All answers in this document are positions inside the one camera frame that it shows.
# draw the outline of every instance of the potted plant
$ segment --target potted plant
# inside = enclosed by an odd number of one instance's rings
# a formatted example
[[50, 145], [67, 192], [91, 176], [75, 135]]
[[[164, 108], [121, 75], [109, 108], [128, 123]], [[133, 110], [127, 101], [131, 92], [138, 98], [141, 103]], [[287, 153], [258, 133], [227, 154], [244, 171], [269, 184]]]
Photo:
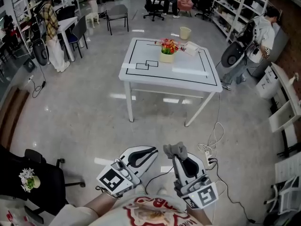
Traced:
[[170, 39], [161, 39], [160, 41], [155, 41], [155, 44], [159, 43], [161, 45], [160, 61], [163, 63], [172, 63], [174, 61], [174, 54], [179, 50], [179, 43]]
[[38, 188], [41, 184], [40, 179], [34, 175], [33, 169], [23, 169], [19, 177], [21, 178], [21, 187], [24, 191], [30, 193], [33, 188]]

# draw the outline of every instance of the gray glove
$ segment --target gray glove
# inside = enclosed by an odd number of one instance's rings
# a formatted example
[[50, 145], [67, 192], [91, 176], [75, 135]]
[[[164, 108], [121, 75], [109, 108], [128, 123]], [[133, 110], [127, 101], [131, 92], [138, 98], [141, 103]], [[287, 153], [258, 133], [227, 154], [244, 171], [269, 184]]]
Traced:
[[174, 155], [178, 156], [181, 160], [187, 159], [187, 149], [183, 145], [183, 142], [180, 141], [175, 145], [163, 145], [163, 151], [169, 159], [172, 159]]

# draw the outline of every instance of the dog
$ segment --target dog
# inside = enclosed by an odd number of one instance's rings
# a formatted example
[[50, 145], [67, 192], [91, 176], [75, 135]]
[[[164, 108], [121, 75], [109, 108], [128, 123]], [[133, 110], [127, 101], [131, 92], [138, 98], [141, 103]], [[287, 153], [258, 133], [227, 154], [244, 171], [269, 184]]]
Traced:
[[97, 23], [99, 24], [99, 16], [98, 16], [98, 13], [89, 13], [88, 15], [86, 15], [86, 22], [88, 20], [91, 20], [91, 23], [92, 23], [92, 27], [94, 27], [94, 19], [97, 19]]

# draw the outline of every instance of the gray chair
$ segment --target gray chair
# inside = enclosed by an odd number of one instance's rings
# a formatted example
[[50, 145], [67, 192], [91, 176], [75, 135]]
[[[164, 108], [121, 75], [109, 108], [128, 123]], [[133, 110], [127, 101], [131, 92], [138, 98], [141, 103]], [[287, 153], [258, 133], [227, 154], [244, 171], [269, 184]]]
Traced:
[[128, 18], [127, 18], [126, 6], [124, 6], [123, 4], [116, 5], [111, 10], [107, 11], [107, 26], [108, 26], [108, 31], [110, 27], [111, 35], [112, 35], [112, 30], [111, 30], [110, 21], [121, 19], [121, 18], [124, 18], [124, 27], [126, 27], [126, 20], [127, 20], [127, 31], [128, 31]]
[[[77, 45], [77, 48], [79, 49], [79, 40], [81, 39], [81, 37], [84, 37], [86, 48], [88, 49], [88, 45], [87, 45], [87, 41], [86, 41], [86, 37], [85, 37], [86, 31], [87, 31], [86, 16], [83, 16], [79, 19], [78, 23], [72, 29], [72, 34], [67, 36], [69, 44], [72, 44], [73, 51], [74, 51], [75, 43]], [[80, 49], [79, 49], [79, 55], [81, 58], [83, 58], [83, 56], [81, 55]]]

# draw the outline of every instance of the beige trash can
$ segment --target beige trash can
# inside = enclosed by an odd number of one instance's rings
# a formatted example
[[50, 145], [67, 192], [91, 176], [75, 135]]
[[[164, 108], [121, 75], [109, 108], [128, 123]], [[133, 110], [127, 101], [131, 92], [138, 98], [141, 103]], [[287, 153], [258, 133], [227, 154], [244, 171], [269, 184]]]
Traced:
[[180, 27], [180, 38], [183, 40], [187, 40], [191, 33], [191, 29], [186, 27]]

